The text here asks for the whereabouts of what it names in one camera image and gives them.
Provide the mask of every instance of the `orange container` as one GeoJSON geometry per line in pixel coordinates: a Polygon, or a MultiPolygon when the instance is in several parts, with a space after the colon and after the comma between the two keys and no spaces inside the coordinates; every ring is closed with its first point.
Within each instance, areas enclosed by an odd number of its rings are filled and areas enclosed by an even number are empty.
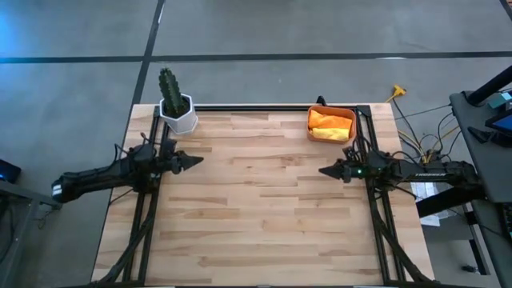
{"type": "Polygon", "coordinates": [[[308,119],[308,123],[306,124],[307,138],[311,141],[320,141],[320,142],[337,143],[337,144],[347,143],[347,142],[353,140],[355,138],[355,136],[357,135],[357,132],[355,129],[356,125],[357,125],[356,124],[357,120],[355,117],[355,113],[350,109],[334,108],[334,107],[328,107],[328,106],[312,106],[307,111],[307,119],[308,119]],[[320,114],[340,116],[340,117],[344,117],[344,118],[352,120],[352,125],[350,125],[350,131],[349,131],[349,139],[347,141],[339,141],[339,140],[316,138],[315,136],[313,136],[311,133],[311,130],[309,129],[309,126],[307,125],[307,124],[309,124],[310,115],[311,115],[312,110],[315,110],[315,111],[319,112],[320,114]]]}

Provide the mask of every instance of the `concrete floor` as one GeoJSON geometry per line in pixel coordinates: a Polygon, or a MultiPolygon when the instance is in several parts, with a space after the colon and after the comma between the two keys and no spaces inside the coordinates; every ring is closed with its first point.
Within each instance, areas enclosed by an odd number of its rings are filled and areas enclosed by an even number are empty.
{"type": "MultiPolygon", "coordinates": [[[[3,1],[0,58],[142,56],[156,6],[157,0],[3,1]]],[[[512,50],[511,31],[498,0],[167,0],[153,55],[501,51],[512,50]]],[[[447,104],[451,93],[477,88],[511,62],[155,62],[142,79],[141,102],[160,99],[158,70],[169,66],[197,103],[312,102],[318,95],[328,102],[382,102],[397,83],[408,89],[398,103],[412,114],[447,104]]],[[[122,142],[140,69],[140,62],[0,64],[0,158],[23,168],[19,184],[50,194],[62,172],[108,163],[114,143],[122,142]]],[[[410,123],[418,136],[434,133],[449,111],[410,123]]],[[[406,130],[403,121],[397,124],[406,130]]],[[[470,160],[462,137],[451,156],[470,160]]],[[[87,283],[108,196],[88,194],[64,205],[42,230],[34,221],[17,286],[87,283]]],[[[498,286],[495,275],[460,271],[474,264],[467,242],[426,238],[437,280],[498,286]]]]}

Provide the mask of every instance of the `wooden table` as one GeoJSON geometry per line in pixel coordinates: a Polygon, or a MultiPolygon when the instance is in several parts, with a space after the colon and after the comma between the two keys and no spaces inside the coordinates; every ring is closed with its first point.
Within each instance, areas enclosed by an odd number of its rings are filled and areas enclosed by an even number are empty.
{"type": "MultiPolygon", "coordinates": [[[[400,150],[390,105],[370,105],[379,148],[400,150]]],[[[153,109],[134,106],[125,148],[149,133],[153,109]]],[[[171,135],[205,160],[162,178],[147,285],[382,284],[364,182],[318,172],[342,157],[342,146],[306,139],[306,112],[198,116],[192,135],[171,135]]],[[[127,190],[114,189],[112,197],[127,190]]],[[[126,248],[136,198],[128,194],[108,209],[93,280],[126,248]]],[[[398,240],[433,278],[414,199],[396,190],[390,201],[398,240]]]]}

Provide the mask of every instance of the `potted cactus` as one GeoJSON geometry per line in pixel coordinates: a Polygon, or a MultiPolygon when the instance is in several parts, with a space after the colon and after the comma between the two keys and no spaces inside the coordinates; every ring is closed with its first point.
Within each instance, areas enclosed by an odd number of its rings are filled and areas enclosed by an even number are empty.
{"type": "Polygon", "coordinates": [[[178,81],[169,68],[160,70],[158,77],[163,99],[160,101],[160,117],[176,134],[189,134],[198,124],[192,97],[179,91],[178,81]]]}

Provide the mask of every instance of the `white pot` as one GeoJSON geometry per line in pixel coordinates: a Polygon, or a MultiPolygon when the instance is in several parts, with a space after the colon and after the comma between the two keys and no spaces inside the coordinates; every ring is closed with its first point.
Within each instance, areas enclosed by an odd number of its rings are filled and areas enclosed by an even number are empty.
{"type": "Polygon", "coordinates": [[[192,97],[185,94],[182,94],[182,96],[189,101],[190,109],[188,112],[186,112],[183,116],[181,116],[178,119],[174,119],[164,115],[164,101],[163,99],[160,100],[160,117],[166,121],[167,125],[169,125],[169,128],[177,135],[190,134],[194,132],[194,129],[198,124],[198,116],[195,114],[195,108],[194,103],[192,102],[192,97]]]}

